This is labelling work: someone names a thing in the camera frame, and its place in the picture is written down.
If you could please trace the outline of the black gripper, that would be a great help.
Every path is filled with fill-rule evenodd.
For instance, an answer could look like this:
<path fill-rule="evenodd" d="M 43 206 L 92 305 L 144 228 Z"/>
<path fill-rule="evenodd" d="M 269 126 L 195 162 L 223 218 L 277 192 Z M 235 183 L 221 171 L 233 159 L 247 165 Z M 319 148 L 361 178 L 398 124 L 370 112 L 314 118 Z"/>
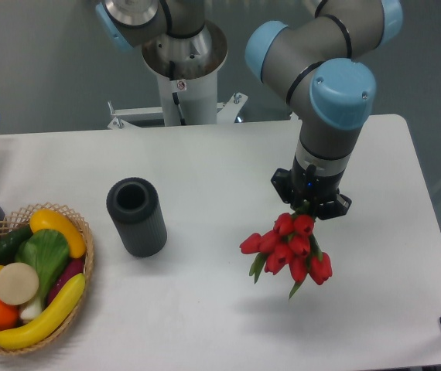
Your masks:
<path fill-rule="evenodd" d="M 316 212 L 320 220 L 330 220 L 345 216 L 352 200 L 337 192 L 340 174 L 323 176 L 316 174 L 316 166 L 304 169 L 293 164 L 291 171 L 277 168 L 271 177 L 271 184 L 284 203 L 298 210 L 303 203 L 310 203 L 310 210 Z"/>

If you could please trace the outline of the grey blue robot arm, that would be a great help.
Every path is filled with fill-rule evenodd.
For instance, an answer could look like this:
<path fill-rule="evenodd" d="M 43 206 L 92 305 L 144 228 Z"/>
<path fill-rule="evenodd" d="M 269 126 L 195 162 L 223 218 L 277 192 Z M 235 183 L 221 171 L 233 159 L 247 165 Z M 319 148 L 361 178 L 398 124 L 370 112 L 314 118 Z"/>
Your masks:
<path fill-rule="evenodd" d="M 206 18 L 204 2 L 100 1 L 95 10 L 116 46 L 141 49 L 166 125 L 218 122 L 217 71 L 227 40 Z M 340 180 L 376 94 L 374 75 L 357 58 L 394 38 L 402 22 L 398 1 L 319 1 L 304 26 L 271 21 L 250 36 L 249 70 L 302 122 L 291 169 L 271 179 L 293 210 L 321 220 L 349 210 Z"/>

